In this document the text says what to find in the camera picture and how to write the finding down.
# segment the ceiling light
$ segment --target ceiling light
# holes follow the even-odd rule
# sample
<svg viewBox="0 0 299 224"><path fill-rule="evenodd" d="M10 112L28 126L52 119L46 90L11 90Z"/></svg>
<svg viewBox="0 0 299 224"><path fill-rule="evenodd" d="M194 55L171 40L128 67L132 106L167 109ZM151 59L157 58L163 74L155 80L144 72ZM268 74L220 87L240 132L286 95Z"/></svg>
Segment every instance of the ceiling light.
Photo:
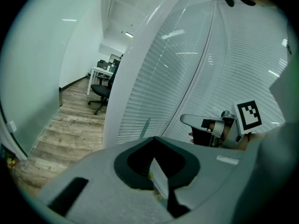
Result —
<svg viewBox="0 0 299 224"><path fill-rule="evenodd" d="M168 35L163 35L161 36L161 38L163 40L167 39L167 38L170 38L170 37L173 37L173 36L176 36L176 35L181 35L181 34L184 34L185 31L183 29L180 29L180 30L177 30L177 31L174 31L174 32L170 32Z"/></svg>
<svg viewBox="0 0 299 224"><path fill-rule="evenodd" d="M76 19L62 19L63 21L77 21Z"/></svg>
<svg viewBox="0 0 299 224"><path fill-rule="evenodd" d="M270 72L271 74L273 74L273 75L275 75L275 76L279 77L279 75L278 75L278 74L274 73L274 72L273 72L273 71L271 71L271 70L269 70L268 72Z"/></svg>
<svg viewBox="0 0 299 224"><path fill-rule="evenodd" d="M133 37L133 35L130 34L129 32L126 32L126 35L129 36L129 37Z"/></svg>
<svg viewBox="0 0 299 224"><path fill-rule="evenodd" d="M190 54L190 55L194 55L194 54L198 54L196 52L179 52L179 53L176 53L176 54Z"/></svg>
<svg viewBox="0 0 299 224"><path fill-rule="evenodd" d="M288 44L288 40L287 40L287 39L283 39L281 44L282 44L284 47L286 47L286 45Z"/></svg>

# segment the wooden floor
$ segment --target wooden floor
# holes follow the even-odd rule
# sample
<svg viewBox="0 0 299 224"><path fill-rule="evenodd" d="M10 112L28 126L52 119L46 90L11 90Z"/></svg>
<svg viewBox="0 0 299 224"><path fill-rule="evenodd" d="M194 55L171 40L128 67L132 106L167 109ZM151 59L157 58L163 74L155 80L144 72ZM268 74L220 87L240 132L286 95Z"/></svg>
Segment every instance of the wooden floor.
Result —
<svg viewBox="0 0 299 224"><path fill-rule="evenodd" d="M88 100L100 97L86 95L88 79L63 91L63 105L47 125L26 161L18 163L12 175L22 189L37 196L52 178L86 155L102 149L102 133L106 114L104 106L94 115L99 104Z"/></svg>

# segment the ceiling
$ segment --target ceiling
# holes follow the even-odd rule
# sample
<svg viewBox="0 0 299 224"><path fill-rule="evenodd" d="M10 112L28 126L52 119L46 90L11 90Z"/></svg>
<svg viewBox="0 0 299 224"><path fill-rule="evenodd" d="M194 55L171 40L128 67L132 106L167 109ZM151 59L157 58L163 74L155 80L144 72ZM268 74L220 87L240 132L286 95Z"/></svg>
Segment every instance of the ceiling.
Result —
<svg viewBox="0 0 299 224"><path fill-rule="evenodd" d="M146 15L162 2L162 0L102 0L103 32L115 32L134 35Z"/></svg>

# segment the white desk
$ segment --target white desk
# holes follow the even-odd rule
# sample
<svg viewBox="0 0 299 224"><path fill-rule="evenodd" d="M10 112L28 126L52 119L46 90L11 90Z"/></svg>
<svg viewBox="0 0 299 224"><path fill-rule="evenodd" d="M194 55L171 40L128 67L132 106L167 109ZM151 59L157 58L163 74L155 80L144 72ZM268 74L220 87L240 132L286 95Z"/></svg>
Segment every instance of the white desk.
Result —
<svg viewBox="0 0 299 224"><path fill-rule="evenodd" d="M90 79L89 79L89 84L88 84L88 88L87 88L87 95L89 95L90 87L92 86L92 84L95 83L95 81L97 79L97 75L99 73L104 74L104 75L109 76L109 77L111 77L113 75L112 72L104 70L103 68L92 67L92 71L91 71Z"/></svg>

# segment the black baseboard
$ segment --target black baseboard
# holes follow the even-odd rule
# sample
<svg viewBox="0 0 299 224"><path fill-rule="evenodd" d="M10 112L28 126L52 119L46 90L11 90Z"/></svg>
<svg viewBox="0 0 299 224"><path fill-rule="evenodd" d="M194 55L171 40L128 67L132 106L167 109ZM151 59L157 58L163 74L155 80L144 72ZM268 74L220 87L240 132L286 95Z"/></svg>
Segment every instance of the black baseboard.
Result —
<svg viewBox="0 0 299 224"><path fill-rule="evenodd" d="M67 88L69 88L69 87L72 86L73 84L79 82L80 80L83 80L83 79L86 78L86 77L87 77L87 76L82 77L82 78L80 78L80 79L78 79L78 80L73 81L72 83L67 84L66 86L62 87L62 91L65 91Z"/></svg>

